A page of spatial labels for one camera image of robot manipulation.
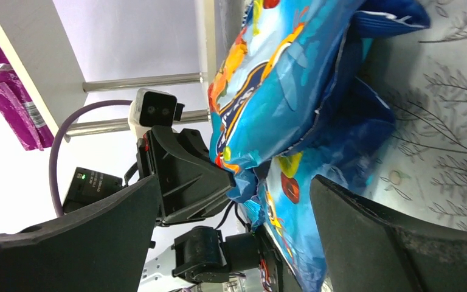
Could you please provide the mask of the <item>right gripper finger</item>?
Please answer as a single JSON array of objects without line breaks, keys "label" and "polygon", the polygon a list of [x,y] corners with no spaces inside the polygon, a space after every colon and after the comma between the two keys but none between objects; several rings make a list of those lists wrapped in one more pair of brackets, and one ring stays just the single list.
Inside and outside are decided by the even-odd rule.
[{"label": "right gripper finger", "polygon": [[467,232],[411,217],[323,176],[311,205],[334,291],[467,291]]}]

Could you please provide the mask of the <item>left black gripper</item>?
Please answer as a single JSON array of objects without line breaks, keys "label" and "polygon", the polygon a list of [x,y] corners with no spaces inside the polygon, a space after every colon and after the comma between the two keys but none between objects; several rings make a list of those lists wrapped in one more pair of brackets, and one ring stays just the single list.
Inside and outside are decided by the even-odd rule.
[{"label": "left black gripper", "polygon": [[235,187],[194,129],[154,126],[137,165],[128,187],[77,168],[62,217],[0,234],[0,291],[137,291],[157,216],[163,226],[214,217]]}]

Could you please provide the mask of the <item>blue candy bag underneath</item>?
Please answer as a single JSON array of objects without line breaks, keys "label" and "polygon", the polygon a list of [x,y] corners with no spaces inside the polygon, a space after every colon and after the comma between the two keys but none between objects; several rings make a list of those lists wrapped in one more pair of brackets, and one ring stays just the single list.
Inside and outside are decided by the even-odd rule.
[{"label": "blue candy bag underneath", "polygon": [[319,201],[329,187],[363,194],[375,172],[378,150],[395,118],[380,96],[354,78],[318,138],[263,167],[249,221],[263,241],[260,260],[265,291],[320,291],[328,275],[319,231]]}]

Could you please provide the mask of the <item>purple grape candy bag front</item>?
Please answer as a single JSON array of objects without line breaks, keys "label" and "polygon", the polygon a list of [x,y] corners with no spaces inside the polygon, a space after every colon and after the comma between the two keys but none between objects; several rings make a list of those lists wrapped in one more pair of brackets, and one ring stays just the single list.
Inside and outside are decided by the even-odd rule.
[{"label": "purple grape candy bag front", "polygon": [[0,67],[0,113],[26,151],[52,146],[53,134],[10,65]]}]

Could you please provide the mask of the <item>blue fruit candy bag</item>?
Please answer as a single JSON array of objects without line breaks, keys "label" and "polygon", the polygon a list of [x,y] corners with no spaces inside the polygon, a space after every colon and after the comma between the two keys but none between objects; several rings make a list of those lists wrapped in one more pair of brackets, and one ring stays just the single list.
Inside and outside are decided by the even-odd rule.
[{"label": "blue fruit candy bag", "polygon": [[426,29],[417,1],[254,1],[208,89],[211,158],[254,196],[252,169],[315,139],[349,90],[364,40]]}]

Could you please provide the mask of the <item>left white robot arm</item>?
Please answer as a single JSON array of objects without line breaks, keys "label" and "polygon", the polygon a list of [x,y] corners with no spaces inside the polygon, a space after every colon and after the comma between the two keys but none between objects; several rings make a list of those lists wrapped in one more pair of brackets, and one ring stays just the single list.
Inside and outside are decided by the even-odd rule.
[{"label": "left white robot arm", "polygon": [[232,175],[213,165],[199,132],[155,126],[139,140],[140,180],[52,222],[58,228],[60,279],[54,291],[173,291],[183,285],[227,282],[260,268],[272,291],[299,291],[291,270],[266,231],[223,237],[198,226],[177,237],[159,268],[141,266],[156,226],[201,221],[220,213]]}]

